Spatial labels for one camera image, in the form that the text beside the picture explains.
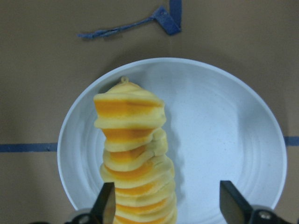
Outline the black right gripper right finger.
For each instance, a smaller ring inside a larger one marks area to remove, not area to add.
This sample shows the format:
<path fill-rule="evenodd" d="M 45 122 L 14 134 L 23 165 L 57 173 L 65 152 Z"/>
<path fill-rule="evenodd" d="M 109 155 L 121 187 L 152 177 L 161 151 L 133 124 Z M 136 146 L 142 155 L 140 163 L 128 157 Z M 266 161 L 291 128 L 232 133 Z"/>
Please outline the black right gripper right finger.
<path fill-rule="evenodd" d="M 220 181 L 220 210 L 227 224 L 258 224 L 253 207 L 231 181 Z"/>

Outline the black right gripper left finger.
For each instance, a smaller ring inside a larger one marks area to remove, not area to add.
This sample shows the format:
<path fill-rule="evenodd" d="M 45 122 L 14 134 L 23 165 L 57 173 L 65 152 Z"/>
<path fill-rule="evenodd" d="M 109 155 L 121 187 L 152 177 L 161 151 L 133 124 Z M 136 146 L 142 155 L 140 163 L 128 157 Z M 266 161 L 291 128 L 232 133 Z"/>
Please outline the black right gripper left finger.
<path fill-rule="evenodd" d="M 112 224 L 116 212 L 115 186 L 104 183 L 89 213 L 88 224 Z"/>

